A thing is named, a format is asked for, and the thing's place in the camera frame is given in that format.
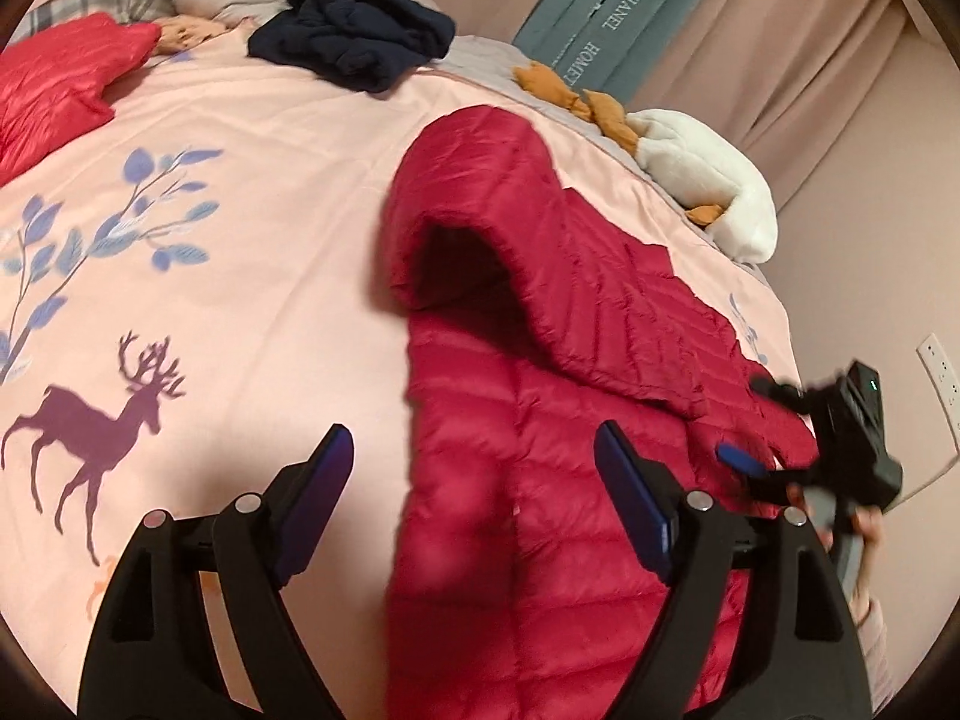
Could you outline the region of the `pink sleeve right forearm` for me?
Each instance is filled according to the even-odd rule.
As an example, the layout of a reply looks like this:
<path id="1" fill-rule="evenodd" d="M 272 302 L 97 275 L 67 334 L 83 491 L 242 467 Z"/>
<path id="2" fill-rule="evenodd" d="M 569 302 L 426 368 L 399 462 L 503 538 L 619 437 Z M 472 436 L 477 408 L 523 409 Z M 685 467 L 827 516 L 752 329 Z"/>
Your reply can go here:
<path id="1" fill-rule="evenodd" d="M 872 596 L 866 596 L 864 600 L 857 603 L 857 606 L 851 608 L 851 611 L 854 613 L 857 637 L 859 637 L 864 665 L 866 665 L 872 713 L 877 715 L 893 697 L 887 622 L 885 622 L 882 606 Z"/>

